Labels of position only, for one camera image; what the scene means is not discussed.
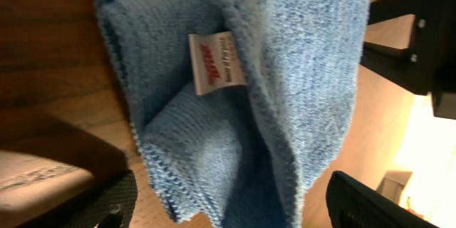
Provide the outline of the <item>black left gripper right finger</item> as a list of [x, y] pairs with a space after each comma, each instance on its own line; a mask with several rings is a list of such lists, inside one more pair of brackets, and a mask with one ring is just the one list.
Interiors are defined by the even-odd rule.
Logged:
[[437, 228], [342, 171], [331, 175], [326, 205], [333, 228]]

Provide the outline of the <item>blue microfiber cloth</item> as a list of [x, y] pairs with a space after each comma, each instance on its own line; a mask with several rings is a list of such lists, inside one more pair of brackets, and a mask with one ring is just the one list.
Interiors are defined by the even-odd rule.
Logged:
[[95, 0], [176, 223], [300, 227], [351, 124], [370, 0]]

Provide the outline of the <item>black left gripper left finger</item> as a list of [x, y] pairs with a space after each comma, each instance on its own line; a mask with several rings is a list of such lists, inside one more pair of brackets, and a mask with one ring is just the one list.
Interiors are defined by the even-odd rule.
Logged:
[[135, 175], [126, 170], [19, 228], [129, 228], [137, 198]]

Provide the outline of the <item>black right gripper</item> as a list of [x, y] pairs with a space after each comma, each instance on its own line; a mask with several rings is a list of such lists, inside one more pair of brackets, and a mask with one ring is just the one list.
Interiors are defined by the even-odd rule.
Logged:
[[455, 119], [455, 0], [376, 0], [368, 25], [414, 14], [409, 49], [365, 42], [360, 64], [416, 95], [436, 118]]

